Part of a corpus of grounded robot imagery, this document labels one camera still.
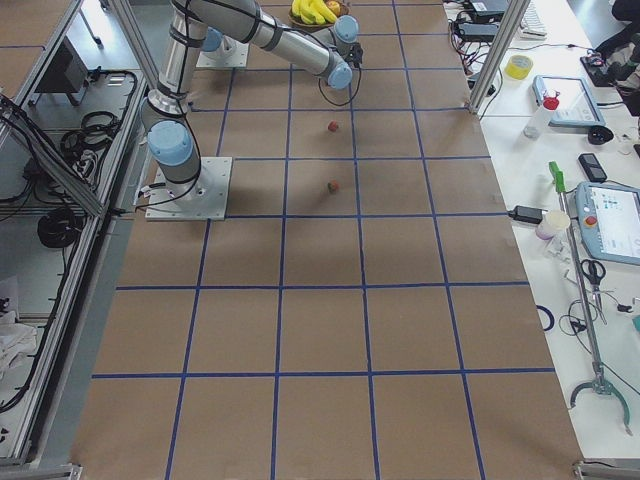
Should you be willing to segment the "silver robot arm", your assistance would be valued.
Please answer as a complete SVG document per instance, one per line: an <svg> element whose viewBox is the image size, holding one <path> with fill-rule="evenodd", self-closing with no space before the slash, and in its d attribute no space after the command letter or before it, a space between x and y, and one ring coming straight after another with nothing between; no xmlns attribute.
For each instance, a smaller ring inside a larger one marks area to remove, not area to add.
<svg viewBox="0 0 640 480"><path fill-rule="evenodd" d="M343 15L313 39L264 12L255 1L193 1L189 9L207 26L240 43L251 43L324 79L336 90L351 83L352 68L345 59L357 43L359 24Z"/></svg>
<svg viewBox="0 0 640 480"><path fill-rule="evenodd" d="M187 119L187 97L202 53L223 58L255 37L254 1L174 1L162 67L140 108L149 152L164 175L166 202L201 194L200 148Z"/></svg>

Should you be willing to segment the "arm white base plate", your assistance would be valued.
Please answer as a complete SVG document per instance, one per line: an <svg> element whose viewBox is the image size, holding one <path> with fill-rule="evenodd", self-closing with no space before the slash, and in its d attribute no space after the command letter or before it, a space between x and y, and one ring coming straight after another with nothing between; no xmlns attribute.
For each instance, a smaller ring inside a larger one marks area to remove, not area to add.
<svg viewBox="0 0 640 480"><path fill-rule="evenodd" d="M249 46L228 37L221 42L205 42L196 68L205 70L244 69L247 66Z"/></svg>
<svg viewBox="0 0 640 480"><path fill-rule="evenodd" d="M203 157L196 182L171 183L158 168L154 181L163 186L150 191L145 209L148 221L223 221L226 217L231 157Z"/></svg>

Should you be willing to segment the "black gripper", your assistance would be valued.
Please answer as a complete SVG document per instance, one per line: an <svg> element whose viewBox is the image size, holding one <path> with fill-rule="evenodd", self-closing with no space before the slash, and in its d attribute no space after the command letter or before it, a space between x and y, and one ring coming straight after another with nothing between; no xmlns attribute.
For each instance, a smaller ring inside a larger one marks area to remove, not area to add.
<svg viewBox="0 0 640 480"><path fill-rule="evenodd" d="M359 42L354 42L349 46L348 62L351 65L361 65L363 63L363 48Z"/></svg>

